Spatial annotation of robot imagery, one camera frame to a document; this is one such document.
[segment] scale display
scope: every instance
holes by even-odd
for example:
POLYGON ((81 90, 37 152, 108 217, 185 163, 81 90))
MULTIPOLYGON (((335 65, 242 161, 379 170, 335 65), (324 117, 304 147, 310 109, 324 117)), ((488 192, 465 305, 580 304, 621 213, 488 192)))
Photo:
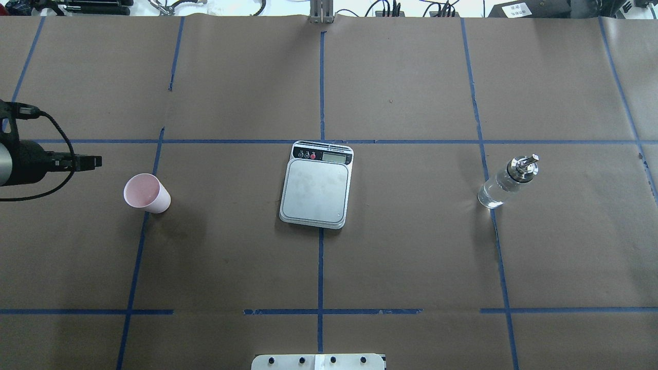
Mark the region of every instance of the scale display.
POLYGON ((286 169, 279 217, 287 223, 345 225, 354 152, 343 145, 299 141, 286 169))

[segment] sticker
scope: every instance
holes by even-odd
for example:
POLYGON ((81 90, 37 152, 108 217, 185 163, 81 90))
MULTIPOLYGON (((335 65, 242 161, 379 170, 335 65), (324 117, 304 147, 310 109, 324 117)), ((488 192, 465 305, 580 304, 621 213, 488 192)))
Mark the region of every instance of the sticker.
POLYGON ((521 16, 532 15, 532 12, 526 3, 507 5, 506 7, 502 7, 502 9, 507 18, 518 18, 521 16))

